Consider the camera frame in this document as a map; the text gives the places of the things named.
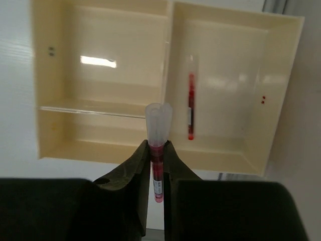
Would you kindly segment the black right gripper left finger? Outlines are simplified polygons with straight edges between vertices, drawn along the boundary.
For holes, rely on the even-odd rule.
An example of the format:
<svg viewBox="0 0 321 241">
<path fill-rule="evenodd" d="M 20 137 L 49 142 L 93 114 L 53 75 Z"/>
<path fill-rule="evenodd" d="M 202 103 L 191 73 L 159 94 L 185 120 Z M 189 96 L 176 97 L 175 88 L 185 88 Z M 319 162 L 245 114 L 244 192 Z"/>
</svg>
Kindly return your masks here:
<svg viewBox="0 0 321 241">
<path fill-rule="evenodd" d="M 1 240 L 141 240 L 149 177 L 143 141 L 95 181 L 2 178 Z"/>
</svg>

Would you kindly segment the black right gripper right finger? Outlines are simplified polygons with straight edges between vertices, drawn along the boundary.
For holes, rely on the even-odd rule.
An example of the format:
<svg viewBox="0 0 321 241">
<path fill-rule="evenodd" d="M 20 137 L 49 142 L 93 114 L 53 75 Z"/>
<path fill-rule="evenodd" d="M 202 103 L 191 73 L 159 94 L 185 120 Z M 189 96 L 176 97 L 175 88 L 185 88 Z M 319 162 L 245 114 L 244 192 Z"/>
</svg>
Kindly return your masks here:
<svg viewBox="0 0 321 241">
<path fill-rule="evenodd" d="M 277 182 L 209 181 L 164 147 L 165 240 L 307 240 L 289 191 Z"/>
</svg>

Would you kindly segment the red gel pen clear cap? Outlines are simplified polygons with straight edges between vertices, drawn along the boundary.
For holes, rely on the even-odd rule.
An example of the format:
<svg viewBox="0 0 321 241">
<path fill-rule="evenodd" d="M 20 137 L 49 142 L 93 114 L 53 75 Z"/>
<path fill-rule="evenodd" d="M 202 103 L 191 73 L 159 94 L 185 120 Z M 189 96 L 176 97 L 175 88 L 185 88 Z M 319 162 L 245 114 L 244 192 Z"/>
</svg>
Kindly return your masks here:
<svg viewBox="0 0 321 241">
<path fill-rule="evenodd" d="M 172 115 L 173 109 L 169 103 L 152 103 L 145 108 L 153 191 L 157 203 L 161 203 L 164 198 L 164 146 L 169 138 Z"/>
</svg>

